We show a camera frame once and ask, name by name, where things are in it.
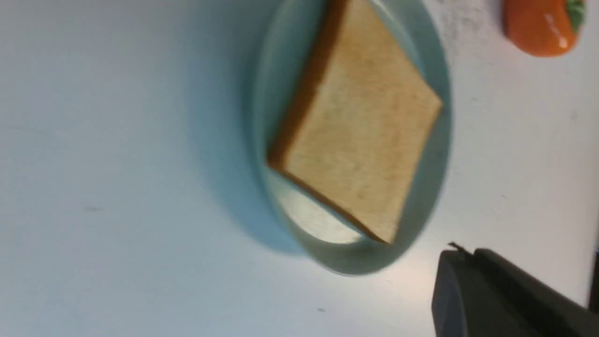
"orange object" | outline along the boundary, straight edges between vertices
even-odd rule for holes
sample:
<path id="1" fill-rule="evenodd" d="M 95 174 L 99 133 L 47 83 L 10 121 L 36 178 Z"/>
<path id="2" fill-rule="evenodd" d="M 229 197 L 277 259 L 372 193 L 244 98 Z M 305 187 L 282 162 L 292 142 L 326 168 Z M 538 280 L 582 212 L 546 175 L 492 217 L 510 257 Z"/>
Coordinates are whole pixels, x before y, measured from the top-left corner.
<path id="1" fill-rule="evenodd" d="M 534 56 L 558 56 L 576 44 L 585 18 L 584 0 L 505 0 L 507 37 Z"/>

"bread slice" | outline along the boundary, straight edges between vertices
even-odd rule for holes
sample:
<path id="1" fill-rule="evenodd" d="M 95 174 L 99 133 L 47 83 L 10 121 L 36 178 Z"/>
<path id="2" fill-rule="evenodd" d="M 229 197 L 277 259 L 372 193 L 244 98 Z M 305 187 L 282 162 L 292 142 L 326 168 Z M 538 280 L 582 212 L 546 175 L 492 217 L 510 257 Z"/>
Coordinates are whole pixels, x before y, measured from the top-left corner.
<path id="1" fill-rule="evenodd" d="M 391 243 L 441 105 L 367 0 L 331 0 L 268 163 Z"/>

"table surface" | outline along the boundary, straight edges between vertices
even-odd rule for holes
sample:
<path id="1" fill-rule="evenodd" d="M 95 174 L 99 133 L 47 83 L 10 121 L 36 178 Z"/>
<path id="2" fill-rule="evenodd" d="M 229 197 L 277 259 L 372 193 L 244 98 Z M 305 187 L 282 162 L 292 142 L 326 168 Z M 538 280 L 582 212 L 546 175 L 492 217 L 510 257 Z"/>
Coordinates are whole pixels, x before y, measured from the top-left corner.
<path id="1" fill-rule="evenodd" d="M 446 183 L 396 263 L 348 278 L 281 229 L 250 169 L 247 90 L 279 3 L 2 2 L 0 335 L 433 336 L 451 240 L 586 302 L 599 10 L 573 53 L 535 59 L 499 1 L 425 1 L 455 96 Z"/>

